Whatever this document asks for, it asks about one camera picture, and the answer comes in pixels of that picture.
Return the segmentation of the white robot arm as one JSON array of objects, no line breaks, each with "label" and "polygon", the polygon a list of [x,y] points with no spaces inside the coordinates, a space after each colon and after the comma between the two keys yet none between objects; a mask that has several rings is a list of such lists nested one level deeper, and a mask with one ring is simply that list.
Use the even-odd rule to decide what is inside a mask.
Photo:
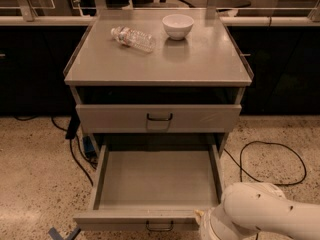
[{"label": "white robot arm", "polygon": [[289,200],[271,183],[231,184],[217,207],[195,213],[201,240],[243,240],[261,231],[320,240],[320,206]]}]

